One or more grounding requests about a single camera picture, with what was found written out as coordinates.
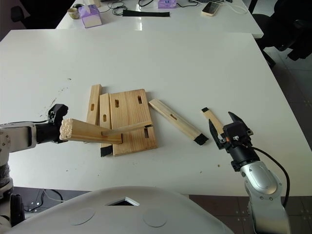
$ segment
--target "black rubber end cap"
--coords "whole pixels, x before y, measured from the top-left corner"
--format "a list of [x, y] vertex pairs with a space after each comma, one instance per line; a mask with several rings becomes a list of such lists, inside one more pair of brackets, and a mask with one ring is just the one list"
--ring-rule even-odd
[[106, 155], [110, 155], [113, 153], [113, 146], [106, 146], [101, 148], [101, 157], [104, 157]]
[[209, 111], [208, 107], [205, 107], [203, 109], [201, 109], [202, 112], [206, 112], [206, 111]]
[[203, 145], [207, 140], [208, 140], [208, 138], [204, 134], [201, 133], [198, 137], [195, 138], [194, 141], [198, 145]]

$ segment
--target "wooden plank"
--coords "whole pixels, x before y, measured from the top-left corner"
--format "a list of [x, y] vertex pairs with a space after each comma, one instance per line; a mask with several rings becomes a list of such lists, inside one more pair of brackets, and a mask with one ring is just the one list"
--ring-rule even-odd
[[59, 138], [61, 140], [75, 140], [85, 142], [121, 144], [121, 134], [113, 136], [102, 136], [101, 132], [106, 128], [90, 123], [79, 121], [73, 118], [64, 119], [60, 127]]
[[[111, 129], [111, 109], [109, 103], [109, 94], [99, 96], [99, 125], [100, 127]], [[101, 157], [113, 153], [112, 144], [101, 143], [100, 145]]]
[[195, 128], [158, 99], [151, 100], [149, 104], [197, 144], [202, 145], [208, 140], [208, 138], [203, 135], [197, 128]]
[[92, 85], [91, 87], [87, 123], [98, 125], [99, 95], [101, 94], [101, 90], [102, 86], [100, 84]]
[[[152, 121], [144, 89], [110, 94], [112, 129]], [[154, 128], [122, 134], [122, 144], [113, 145], [114, 155], [157, 148]]]
[[103, 131], [102, 136], [111, 136], [111, 135], [128, 133], [128, 132], [132, 132], [138, 129], [150, 128], [152, 126], [153, 126], [153, 123], [151, 121], [146, 121], [146, 122], [128, 125], [128, 126], [121, 127], [121, 128]]
[[212, 113], [210, 109], [207, 107], [203, 108], [202, 113], [206, 117], [206, 119], [210, 119], [211, 122], [213, 123], [216, 131], [221, 135], [223, 134], [223, 124], [217, 119], [217, 117]]

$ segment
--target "white robot body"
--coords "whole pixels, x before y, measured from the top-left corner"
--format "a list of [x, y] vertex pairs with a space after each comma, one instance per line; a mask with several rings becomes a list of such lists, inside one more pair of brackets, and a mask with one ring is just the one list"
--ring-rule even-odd
[[233, 234], [183, 195], [152, 187], [116, 187], [61, 203], [8, 234]]

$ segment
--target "gray floor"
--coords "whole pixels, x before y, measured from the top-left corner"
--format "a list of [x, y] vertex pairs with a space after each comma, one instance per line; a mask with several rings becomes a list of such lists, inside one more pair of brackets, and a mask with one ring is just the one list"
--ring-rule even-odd
[[[250, 0], [243, 0], [249, 6]], [[254, 14], [272, 15], [276, 0], [259, 0]], [[289, 103], [310, 148], [312, 148], [312, 55], [293, 61], [274, 47], [265, 51], [276, 62], [272, 72]]]
[[[64, 200], [86, 193], [86, 191], [68, 190], [58, 190], [58, 192]], [[60, 199], [59, 195], [51, 190], [47, 190], [47, 193], [53, 199]], [[26, 210], [41, 204], [42, 189], [15, 187], [14, 194], [21, 195]], [[253, 234], [252, 223], [247, 213], [248, 197], [190, 195], [190, 199], [220, 219], [235, 234]], [[60, 202], [44, 195], [42, 206], [26, 214], [39, 213], [58, 204]], [[286, 210], [290, 217], [292, 233], [312, 234], [312, 196], [290, 197]]]

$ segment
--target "office chair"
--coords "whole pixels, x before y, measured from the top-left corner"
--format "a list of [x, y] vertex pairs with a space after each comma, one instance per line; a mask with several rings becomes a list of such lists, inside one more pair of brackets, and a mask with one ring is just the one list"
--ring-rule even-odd
[[54, 29], [71, 7], [74, 0], [20, 0], [30, 16], [25, 17], [19, 6], [11, 8], [11, 20], [21, 21], [27, 29]]
[[[253, 1], [249, 9], [253, 11], [254, 6]], [[292, 60], [312, 53], [312, 0], [278, 0], [272, 16], [253, 14], [253, 18], [264, 33], [256, 42], [271, 68], [275, 62], [263, 51], [265, 47], [291, 48], [288, 57]]]

